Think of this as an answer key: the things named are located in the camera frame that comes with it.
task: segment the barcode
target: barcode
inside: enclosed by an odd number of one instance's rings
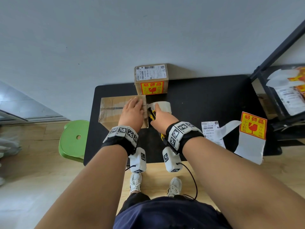
[[[287,93],[284,93],[283,96],[286,96],[286,95],[293,95],[294,92],[287,92]]]

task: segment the green stool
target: green stool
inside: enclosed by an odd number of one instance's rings
[[[89,121],[71,121],[64,126],[58,150],[63,158],[77,162],[84,161]]]

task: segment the person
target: person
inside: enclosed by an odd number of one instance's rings
[[[142,100],[130,100],[119,125],[138,132],[141,105]],[[166,134],[178,119],[158,104],[155,109],[151,125]],[[150,200],[140,192],[141,175],[133,174],[131,195],[116,216],[128,154],[115,144],[97,152],[36,228],[305,228],[305,200],[257,164],[203,136],[189,139],[182,153],[221,213],[179,195],[178,178],[171,181],[167,196]]]

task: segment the black tabletop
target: black tabletop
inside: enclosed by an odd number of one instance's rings
[[[108,130],[98,122],[102,97],[137,95],[133,83],[97,86],[94,91],[84,165],[102,146]],[[247,75],[205,77],[170,80],[168,93],[146,96],[148,104],[156,101],[170,102],[172,113],[180,121],[188,121],[201,129],[203,121],[218,121],[220,127],[232,120],[240,120],[242,111],[267,118]],[[234,152],[238,145],[239,129],[224,137],[228,150]],[[146,152],[147,163],[163,162],[165,145],[153,128],[139,132],[138,147]],[[274,133],[267,127],[264,155],[278,155],[281,150]]]

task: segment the blue shirt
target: blue shirt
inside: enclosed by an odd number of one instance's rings
[[[231,228],[211,205],[159,197],[138,203],[116,216],[113,228]]]

